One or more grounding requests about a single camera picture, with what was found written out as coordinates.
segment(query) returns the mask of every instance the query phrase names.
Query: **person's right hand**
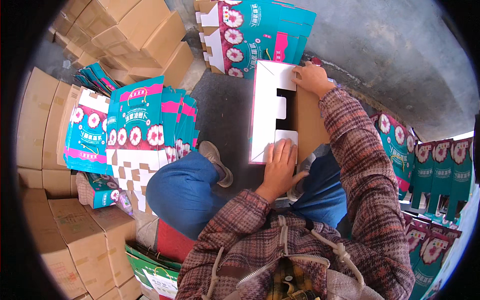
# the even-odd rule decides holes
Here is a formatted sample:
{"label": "person's right hand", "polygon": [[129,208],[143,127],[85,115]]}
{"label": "person's right hand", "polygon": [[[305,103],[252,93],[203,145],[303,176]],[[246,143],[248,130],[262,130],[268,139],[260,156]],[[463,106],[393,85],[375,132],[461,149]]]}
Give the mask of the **person's right hand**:
{"label": "person's right hand", "polygon": [[296,66],[292,71],[298,72],[301,76],[301,79],[292,79],[293,83],[309,92],[317,94],[320,98],[335,88],[335,84],[328,81],[325,69],[312,64],[311,61],[305,62],[305,67]]}

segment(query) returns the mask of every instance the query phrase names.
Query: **drawstring cord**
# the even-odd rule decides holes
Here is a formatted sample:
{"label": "drawstring cord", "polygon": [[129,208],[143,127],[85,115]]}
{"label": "drawstring cord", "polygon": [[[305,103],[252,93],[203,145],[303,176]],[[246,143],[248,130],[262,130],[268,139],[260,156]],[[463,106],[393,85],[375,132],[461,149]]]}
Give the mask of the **drawstring cord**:
{"label": "drawstring cord", "polygon": [[216,268],[218,266],[218,263],[220,262],[220,258],[222,257],[224,247],[220,248],[220,251],[218,252],[215,263],[213,264],[212,268],[212,281],[210,282],[210,287],[208,288],[207,295],[202,295],[202,300],[210,300],[212,298],[213,294],[213,288],[215,287],[216,282],[218,281],[218,276],[216,275]]}
{"label": "drawstring cord", "polygon": [[314,237],[316,237],[318,240],[320,240],[322,243],[327,244],[330,247],[332,247],[333,248],[333,253],[338,255],[338,257],[340,258],[340,262],[346,263],[347,266],[350,268],[350,270],[355,275],[355,277],[357,278],[360,285],[362,287],[365,286],[365,281],[363,280],[362,274],[357,269],[357,266],[355,266],[355,264],[350,260],[350,254],[345,250],[345,246],[343,245],[343,243],[335,244],[332,241],[329,241],[326,238],[319,235],[318,233],[316,233],[314,229],[312,229],[312,235]]}

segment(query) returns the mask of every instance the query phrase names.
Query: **stack of flattened boxes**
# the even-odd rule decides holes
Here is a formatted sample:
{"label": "stack of flattened boxes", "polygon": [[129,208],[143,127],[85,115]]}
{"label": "stack of flattened boxes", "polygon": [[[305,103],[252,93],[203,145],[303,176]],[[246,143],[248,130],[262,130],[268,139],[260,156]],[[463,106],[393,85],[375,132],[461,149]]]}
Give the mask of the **stack of flattened boxes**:
{"label": "stack of flattened boxes", "polygon": [[180,15],[163,0],[70,0],[53,28],[75,68],[100,61],[120,85],[164,75],[177,88],[193,62]]}

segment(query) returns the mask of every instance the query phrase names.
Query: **brown cardboard box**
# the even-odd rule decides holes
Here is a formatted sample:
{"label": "brown cardboard box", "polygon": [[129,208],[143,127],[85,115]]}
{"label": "brown cardboard box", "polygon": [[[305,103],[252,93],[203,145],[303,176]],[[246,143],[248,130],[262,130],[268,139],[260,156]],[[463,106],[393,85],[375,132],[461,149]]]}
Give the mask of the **brown cardboard box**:
{"label": "brown cardboard box", "polygon": [[92,43],[110,56],[137,52],[169,15],[163,0],[142,0],[118,25],[92,38]]}
{"label": "brown cardboard box", "polygon": [[52,27],[61,35],[66,36],[74,21],[75,20],[70,20],[67,15],[60,12],[53,21]]}
{"label": "brown cardboard box", "polygon": [[78,47],[85,45],[91,40],[88,34],[86,34],[76,22],[73,23],[72,27],[67,32],[67,37]]}
{"label": "brown cardboard box", "polygon": [[76,61],[72,62],[72,66],[79,70],[83,67],[91,65],[92,63],[96,63],[96,61],[96,58],[93,58],[90,54],[84,51]]}
{"label": "brown cardboard box", "polygon": [[75,21],[88,3],[90,3],[90,0],[69,0],[62,7],[61,11],[70,20]]}
{"label": "brown cardboard box", "polygon": [[53,220],[45,191],[41,189],[25,190],[23,207],[36,248],[58,286],[68,299],[86,293],[67,245]]}
{"label": "brown cardboard box", "polygon": [[78,198],[77,174],[70,175],[70,191],[72,191],[72,198]]}
{"label": "brown cardboard box", "polygon": [[79,98],[80,88],[72,84],[70,91],[68,92],[67,101],[63,108],[62,117],[59,124],[59,133],[57,140],[57,164],[61,166],[67,166],[65,160],[63,159],[63,150],[65,148],[65,138],[67,136],[68,123],[70,121],[70,115],[72,114],[73,108]]}
{"label": "brown cardboard box", "polygon": [[59,81],[34,68],[25,90],[17,131],[17,165],[42,168],[48,112]]}
{"label": "brown cardboard box", "polygon": [[92,0],[76,22],[90,37],[118,24],[139,0]]}
{"label": "brown cardboard box", "polygon": [[132,276],[132,278],[119,287],[118,290],[121,300],[137,300],[138,297],[142,295],[140,281],[138,281],[135,276]]}
{"label": "brown cardboard box", "polygon": [[120,287],[133,276],[132,266],[125,254],[125,241],[135,240],[135,220],[116,205],[85,210],[103,229],[108,250],[108,260],[115,285]]}
{"label": "brown cardboard box", "polygon": [[128,74],[137,82],[163,75],[164,86],[178,88],[192,62],[193,54],[187,42],[180,42],[165,68],[132,68]]}
{"label": "brown cardboard box", "polygon": [[48,203],[82,282],[92,298],[98,299],[115,286],[103,230],[78,199],[49,200]]}
{"label": "brown cardboard box", "polygon": [[53,96],[43,140],[42,168],[44,169],[67,170],[65,166],[57,164],[57,140],[59,137],[60,120],[70,88],[69,84],[60,81]]}
{"label": "brown cardboard box", "polygon": [[59,44],[62,48],[67,47],[68,43],[70,43],[70,39],[66,36],[60,34],[60,32],[55,33],[55,42]]}
{"label": "brown cardboard box", "polygon": [[17,168],[17,172],[20,180],[20,186],[32,189],[43,189],[41,170]]}
{"label": "brown cardboard box", "polygon": [[80,58],[84,51],[75,45],[72,41],[67,44],[67,47],[63,50],[63,56],[69,61],[76,61]]}
{"label": "brown cardboard box", "polygon": [[173,11],[168,19],[152,33],[141,51],[121,55],[121,57],[131,67],[164,68],[185,33],[185,26],[179,13]]}
{"label": "brown cardboard box", "polygon": [[70,170],[42,170],[43,188],[49,199],[70,198]]}
{"label": "brown cardboard box", "polygon": [[88,41],[85,45],[80,46],[80,48],[82,48],[84,52],[90,54],[90,56],[95,58],[105,56],[105,52],[103,52],[103,50],[99,47],[95,46],[91,40]]}
{"label": "brown cardboard box", "polygon": [[97,300],[120,300],[119,290],[116,287],[112,288]]}

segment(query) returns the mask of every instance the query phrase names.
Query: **gray concrete wall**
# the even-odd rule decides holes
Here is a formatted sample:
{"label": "gray concrete wall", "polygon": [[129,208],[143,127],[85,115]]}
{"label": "gray concrete wall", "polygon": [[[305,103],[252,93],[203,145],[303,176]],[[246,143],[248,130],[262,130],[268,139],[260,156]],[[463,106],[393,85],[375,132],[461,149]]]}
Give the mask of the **gray concrete wall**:
{"label": "gray concrete wall", "polygon": [[[193,0],[166,0],[196,30]],[[431,0],[289,0],[317,13],[306,53],[329,76],[373,98],[424,141],[473,130],[475,74]]]}

